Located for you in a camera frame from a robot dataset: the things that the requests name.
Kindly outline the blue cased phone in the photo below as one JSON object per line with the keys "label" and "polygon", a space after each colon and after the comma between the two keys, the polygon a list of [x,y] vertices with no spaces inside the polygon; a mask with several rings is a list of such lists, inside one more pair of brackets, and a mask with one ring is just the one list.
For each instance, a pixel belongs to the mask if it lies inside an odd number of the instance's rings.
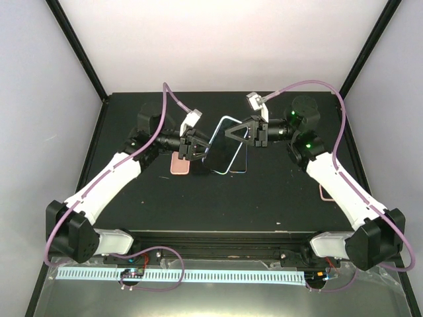
{"label": "blue cased phone", "polygon": [[229,169],[241,145],[243,145],[225,136],[225,130],[234,123],[239,122],[241,121],[230,116],[223,116],[210,139],[208,155],[202,162],[205,167],[216,174],[224,175],[230,172]]}

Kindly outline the pink phone case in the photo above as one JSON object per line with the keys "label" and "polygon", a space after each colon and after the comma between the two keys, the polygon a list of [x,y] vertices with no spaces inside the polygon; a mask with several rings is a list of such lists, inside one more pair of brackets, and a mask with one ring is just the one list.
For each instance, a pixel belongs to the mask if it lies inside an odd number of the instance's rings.
{"label": "pink phone case", "polygon": [[172,175],[183,176],[190,172],[190,161],[185,158],[180,159],[178,152],[173,152],[171,156],[170,172]]}

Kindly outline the pink cased phone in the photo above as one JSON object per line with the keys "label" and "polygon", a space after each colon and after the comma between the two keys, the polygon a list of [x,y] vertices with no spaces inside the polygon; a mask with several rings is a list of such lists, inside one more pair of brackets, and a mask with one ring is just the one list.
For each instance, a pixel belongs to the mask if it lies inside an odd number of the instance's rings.
{"label": "pink cased phone", "polygon": [[325,201],[325,202],[334,201],[333,198],[331,198],[331,196],[327,194],[326,190],[321,185],[319,185],[319,195],[322,201]]}
{"label": "pink cased phone", "polygon": [[247,153],[248,148],[246,145],[241,145],[233,164],[229,171],[234,174],[243,174],[247,172]]}

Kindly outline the black phone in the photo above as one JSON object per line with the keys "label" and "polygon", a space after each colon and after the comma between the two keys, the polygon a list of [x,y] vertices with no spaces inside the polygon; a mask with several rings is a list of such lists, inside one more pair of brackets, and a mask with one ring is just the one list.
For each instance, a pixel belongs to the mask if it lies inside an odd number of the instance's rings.
{"label": "black phone", "polygon": [[190,163],[190,173],[195,176],[203,176],[211,173],[211,170],[204,166],[201,160],[195,160]]}

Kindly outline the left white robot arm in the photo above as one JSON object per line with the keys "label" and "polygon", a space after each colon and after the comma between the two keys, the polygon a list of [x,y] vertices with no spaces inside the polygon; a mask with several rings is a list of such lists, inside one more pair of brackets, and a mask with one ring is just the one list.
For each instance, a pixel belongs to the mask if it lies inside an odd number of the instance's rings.
{"label": "left white robot arm", "polygon": [[144,106],[134,127],[110,162],[83,188],[64,202],[53,200],[46,208],[46,246],[44,262],[48,266],[49,251],[56,250],[81,264],[97,255],[113,255],[126,263],[136,263],[142,248],[130,231],[97,229],[95,223],[105,207],[132,180],[144,172],[161,151],[177,153],[191,162],[205,156],[209,143],[195,126],[201,111],[177,102],[186,116],[178,130],[165,129],[167,105]]}

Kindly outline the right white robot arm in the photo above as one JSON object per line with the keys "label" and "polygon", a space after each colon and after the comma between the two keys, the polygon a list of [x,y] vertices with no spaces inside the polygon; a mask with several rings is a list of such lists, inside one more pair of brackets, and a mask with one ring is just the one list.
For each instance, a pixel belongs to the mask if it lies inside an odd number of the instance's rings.
{"label": "right white robot arm", "polygon": [[315,266],[324,258],[351,261],[363,271],[397,255],[404,245],[405,216],[389,210],[368,194],[328,152],[315,129],[320,120],[317,103],[308,96],[294,98],[282,119],[271,119],[260,95],[247,101],[260,115],[225,130],[225,136],[252,147],[286,141],[292,161],[331,196],[348,219],[350,232],[322,232],[300,250],[301,260]]}

